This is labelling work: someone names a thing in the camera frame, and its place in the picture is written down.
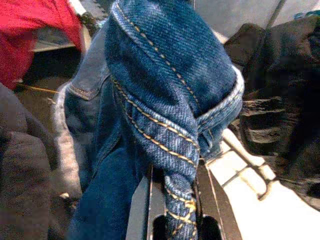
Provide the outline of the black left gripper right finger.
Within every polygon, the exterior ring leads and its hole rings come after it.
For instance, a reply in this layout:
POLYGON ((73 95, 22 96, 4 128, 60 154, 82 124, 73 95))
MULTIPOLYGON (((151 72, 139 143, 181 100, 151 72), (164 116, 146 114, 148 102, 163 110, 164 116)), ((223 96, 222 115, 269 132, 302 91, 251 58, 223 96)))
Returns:
POLYGON ((196 172, 198 240, 243 240, 229 198, 204 160, 196 172))

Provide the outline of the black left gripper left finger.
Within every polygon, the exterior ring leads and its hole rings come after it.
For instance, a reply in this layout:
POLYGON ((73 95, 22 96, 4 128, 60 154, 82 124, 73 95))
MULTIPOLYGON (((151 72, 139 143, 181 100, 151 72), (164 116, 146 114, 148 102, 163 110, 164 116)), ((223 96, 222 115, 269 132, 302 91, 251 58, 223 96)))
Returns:
POLYGON ((132 196, 125 240, 167 240, 164 176, 152 165, 132 196))

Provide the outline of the blue denim jacket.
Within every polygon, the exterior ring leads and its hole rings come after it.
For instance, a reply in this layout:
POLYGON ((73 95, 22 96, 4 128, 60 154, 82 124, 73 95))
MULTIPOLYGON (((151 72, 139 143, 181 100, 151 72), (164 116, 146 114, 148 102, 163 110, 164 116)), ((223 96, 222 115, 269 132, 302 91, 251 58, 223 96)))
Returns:
POLYGON ((164 234, 198 240, 199 161, 220 151, 244 79, 189 0, 115 0, 53 116, 77 200, 66 240, 125 240, 133 195, 163 172, 164 234))

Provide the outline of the blue plastic hanger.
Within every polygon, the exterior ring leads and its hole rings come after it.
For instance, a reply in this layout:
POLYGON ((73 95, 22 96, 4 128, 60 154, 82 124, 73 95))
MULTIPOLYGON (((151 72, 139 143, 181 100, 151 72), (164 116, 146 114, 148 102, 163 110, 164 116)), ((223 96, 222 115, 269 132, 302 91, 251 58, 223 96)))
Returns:
POLYGON ((320 17, 320 9, 317 10, 311 10, 308 12, 299 12, 296 13, 293 17, 294 20, 298 20, 298 19, 302 19, 302 18, 308 18, 308 17, 312 17, 312 16, 317 16, 320 17))

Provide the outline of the navy blue garment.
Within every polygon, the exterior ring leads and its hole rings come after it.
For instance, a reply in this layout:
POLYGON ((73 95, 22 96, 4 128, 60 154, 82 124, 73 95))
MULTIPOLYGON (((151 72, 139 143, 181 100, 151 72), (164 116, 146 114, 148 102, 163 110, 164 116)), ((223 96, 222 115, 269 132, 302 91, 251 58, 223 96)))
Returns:
POLYGON ((47 129, 0 83, 0 240, 67 240, 77 183, 47 129))

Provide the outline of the black collared jacket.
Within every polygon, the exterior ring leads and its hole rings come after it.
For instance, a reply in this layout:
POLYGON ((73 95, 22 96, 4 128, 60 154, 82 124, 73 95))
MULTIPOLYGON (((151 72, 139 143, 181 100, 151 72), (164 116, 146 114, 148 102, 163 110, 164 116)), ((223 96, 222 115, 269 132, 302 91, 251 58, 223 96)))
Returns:
POLYGON ((269 29, 245 23, 224 48, 244 77, 231 128, 283 186, 320 212, 320 15, 269 29))

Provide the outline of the red sweater with yellow star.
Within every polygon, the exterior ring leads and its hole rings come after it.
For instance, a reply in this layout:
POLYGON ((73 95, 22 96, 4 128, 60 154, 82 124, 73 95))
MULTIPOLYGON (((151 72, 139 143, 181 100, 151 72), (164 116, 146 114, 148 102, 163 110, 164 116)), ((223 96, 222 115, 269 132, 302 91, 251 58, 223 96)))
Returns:
POLYGON ((0 0, 0 83, 14 89, 33 61, 38 29, 61 30, 80 50, 81 22, 68 0, 0 0))

